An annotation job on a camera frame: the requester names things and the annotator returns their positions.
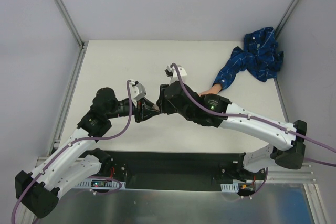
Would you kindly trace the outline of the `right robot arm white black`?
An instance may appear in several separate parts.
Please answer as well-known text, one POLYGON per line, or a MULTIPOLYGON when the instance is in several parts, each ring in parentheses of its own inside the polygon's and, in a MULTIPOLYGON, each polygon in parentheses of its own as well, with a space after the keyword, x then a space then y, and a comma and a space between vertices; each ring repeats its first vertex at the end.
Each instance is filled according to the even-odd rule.
POLYGON ((178 81, 160 85, 156 104, 163 114, 178 113, 200 126, 235 130, 265 141, 267 146, 241 154, 236 173, 242 179, 272 166, 291 170, 302 168, 306 150, 305 121, 286 123, 268 120, 220 95, 199 96, 188 86, 182 87, 178 81))

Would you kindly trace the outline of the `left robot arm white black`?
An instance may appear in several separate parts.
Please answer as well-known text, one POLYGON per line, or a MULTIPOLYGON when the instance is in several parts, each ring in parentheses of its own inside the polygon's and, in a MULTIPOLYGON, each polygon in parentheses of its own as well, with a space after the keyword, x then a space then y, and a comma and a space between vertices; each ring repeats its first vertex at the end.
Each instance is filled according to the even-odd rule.
POLYGON ((128 129, 131 119, 145 121, 160 114, 160 103, 149 101, 143 85, 127 83, 128 97, 119 101, 111 88, 97 91, 89 111, 70 137, 31 172, 15 177, 16 198, 38 219, 49 215, 69 190, 88 177, 114 181, 115 164, 105 151, 96 148, 80 162, 85 151, 98 141, 112 140, 128 129))

